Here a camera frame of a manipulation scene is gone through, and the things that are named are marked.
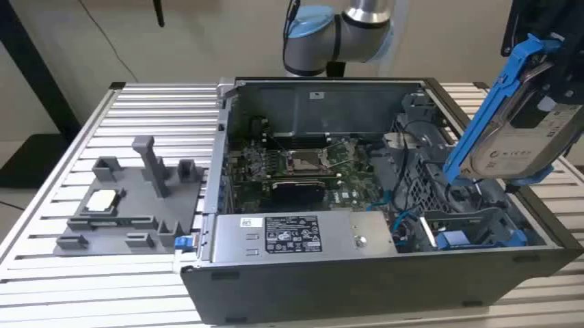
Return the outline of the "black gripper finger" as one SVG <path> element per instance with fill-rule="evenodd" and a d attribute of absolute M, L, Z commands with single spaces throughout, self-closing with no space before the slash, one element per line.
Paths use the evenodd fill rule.
<path fill-rule="evenodd" d="M 554 108 L 550 97 L 531 97 L 513 117 L 514 128 L 534 128 Z"/>

